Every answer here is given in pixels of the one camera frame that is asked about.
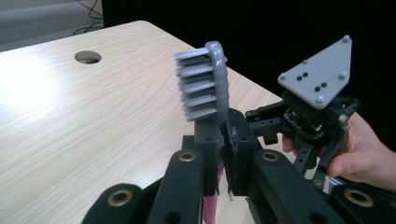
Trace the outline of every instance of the wood grain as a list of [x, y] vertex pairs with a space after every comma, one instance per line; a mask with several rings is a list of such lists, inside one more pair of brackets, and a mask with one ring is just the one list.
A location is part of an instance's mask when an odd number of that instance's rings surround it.
[[[189, 49], [136, 21], [0, 53], [0, 223], [80, 223], [107, 188], [160, 178], [193, 134], [173, 57]], [[83, 50], [102, 60], [77, 62]], [[280, 100], [229, 72], [232, 108]], [[226, 192], [223, 177], [218, 223], [251, 223], [245, 199]]]

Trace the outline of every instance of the hole in table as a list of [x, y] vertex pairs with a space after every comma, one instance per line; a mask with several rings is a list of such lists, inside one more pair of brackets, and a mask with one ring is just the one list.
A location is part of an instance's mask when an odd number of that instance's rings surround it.
[[83, 50], [75, 55], [75, 59], [79, 63], [92, 64], [99, 63], [102, 60], [102, 56], [95, 51]]

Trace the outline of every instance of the black background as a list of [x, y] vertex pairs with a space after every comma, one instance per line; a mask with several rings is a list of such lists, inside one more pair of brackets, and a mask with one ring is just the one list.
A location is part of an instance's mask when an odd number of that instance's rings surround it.
[[396, 149], [392, 1], [122, 0], [111, 11], [108, 2], [106, 26], [149, 21], [195, 48], [218, 40], [229, 67], [276, 95], [280, 73], [349, 35], [351, 78], [341, 93], [360, 99], [358, 112]]

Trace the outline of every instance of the toothbrush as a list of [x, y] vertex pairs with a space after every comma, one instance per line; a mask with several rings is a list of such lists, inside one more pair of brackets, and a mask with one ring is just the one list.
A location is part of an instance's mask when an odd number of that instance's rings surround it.
[[[229, 93], [227, 59], [220, 42], [210, 41], [204, 48], [175, 54], [177, 76], [188, 122], [212, 118], [220, 132], [227, 135]], [[218, 184], [223, 174], [223, 163], [218, 163]], [[204, 222], [216, 221], [218, 195], [204, 197]]]

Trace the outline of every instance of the pink object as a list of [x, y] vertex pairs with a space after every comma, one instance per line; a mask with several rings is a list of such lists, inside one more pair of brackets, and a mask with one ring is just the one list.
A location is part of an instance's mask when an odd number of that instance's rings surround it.
[[[218, 183], [223, 174], [224, 164], [221, 163], [218, 166]], [[216, 223], [216, 211], [218, 206], [218, 194], [215, 193], [213, 196], [204, 197], [204, 222], [206, 224]]]

